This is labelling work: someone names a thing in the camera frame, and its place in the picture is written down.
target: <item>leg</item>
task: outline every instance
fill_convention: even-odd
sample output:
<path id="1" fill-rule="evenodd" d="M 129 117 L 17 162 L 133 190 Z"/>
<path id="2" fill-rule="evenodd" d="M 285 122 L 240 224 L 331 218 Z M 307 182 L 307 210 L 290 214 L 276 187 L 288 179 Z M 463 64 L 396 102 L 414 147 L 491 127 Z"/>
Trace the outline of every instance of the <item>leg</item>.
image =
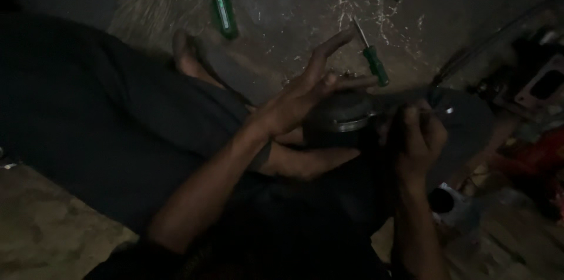
<path id="1" fill-rule="evenodd" d="M 0 27 L 0 145 L 136 232 L 248 113 L 101 31 L 25 14 Z"/>

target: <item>bare foot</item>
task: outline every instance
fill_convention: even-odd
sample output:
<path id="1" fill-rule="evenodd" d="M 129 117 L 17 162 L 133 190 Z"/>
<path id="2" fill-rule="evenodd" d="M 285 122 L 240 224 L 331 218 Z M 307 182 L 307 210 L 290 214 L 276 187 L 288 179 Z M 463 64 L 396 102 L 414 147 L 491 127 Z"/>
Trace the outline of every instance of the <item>bare foot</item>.
<path id="1" fill-rule="evenodd" d="M 173 55 L 174 63 L 178 72 L 195 77 L 202 81 L 213 84 L 219 88 L 225 88 L 220 82 L 215 80 L 202 67 L 197 59 L 197 50 L 193 38 L 183 29 L 174 32 L 173 36 Z"/>

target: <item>hand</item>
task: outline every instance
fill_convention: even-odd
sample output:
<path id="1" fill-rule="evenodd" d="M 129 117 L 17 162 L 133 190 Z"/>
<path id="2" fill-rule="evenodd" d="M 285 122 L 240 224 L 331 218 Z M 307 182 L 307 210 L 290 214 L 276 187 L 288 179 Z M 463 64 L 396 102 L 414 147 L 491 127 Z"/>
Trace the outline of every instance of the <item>hand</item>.
<path id="1" fill-rule="evenodd" d="M 429 104 L 420 101 L 398 111 L 387 139 L 388 151 L 395 154 L 394 169 L 400 187 L 425 192 L 427 172 L 439 158 L 448 133 L 439 118 L 428 113 Z"/>
<path id="2" fill-rule="evenodd" d="M 334 74 L 326 74 L 327 58 L 349 43 L 352 30 L 342 31 L 314 49 L 306 70 L 278 95 L 255 111 L 250 122 L 259 125 L 269 137 L 286 134 L 301 123 L 307 113 L 339 86 Z"/>

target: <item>screw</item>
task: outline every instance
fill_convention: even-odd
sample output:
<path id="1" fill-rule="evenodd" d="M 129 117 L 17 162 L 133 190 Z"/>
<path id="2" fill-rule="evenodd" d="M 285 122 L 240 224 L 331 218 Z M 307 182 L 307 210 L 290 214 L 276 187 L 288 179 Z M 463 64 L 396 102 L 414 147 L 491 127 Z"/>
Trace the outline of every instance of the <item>screw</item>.
<path id="1" fill-rule="evenodd" d="M 17 166 L 17 164 L 15 164 L 15 163 L 10 163 L 10 164 L 6 164 L 6 165 L 3 166 L 2 168 L 6 169 L 6 170 L 10 170 L 11 168 L 14 168 L 15 166 Z"/>

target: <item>round metal part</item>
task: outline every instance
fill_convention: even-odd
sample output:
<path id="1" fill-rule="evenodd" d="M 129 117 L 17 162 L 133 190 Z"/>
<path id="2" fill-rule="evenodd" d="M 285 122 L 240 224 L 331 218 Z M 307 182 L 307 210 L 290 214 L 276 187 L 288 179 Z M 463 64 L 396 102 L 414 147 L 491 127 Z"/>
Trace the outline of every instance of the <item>round metal part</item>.
<path id="1" fill-rule="evenodd" d="M 315 106 L 305 124 L 325 132 L 351 132 L 365 127 L 374 114 L 370 95 L 339 92 Z"/>
<path id="2" fill-rule="evenodd" d="M 363 129 L 368 125 L 370 117 L 361 118 L 359 120 L 352 120 L 350 122 L 327 124 L 322 130 L 332 133 L 354 132 Z"/>

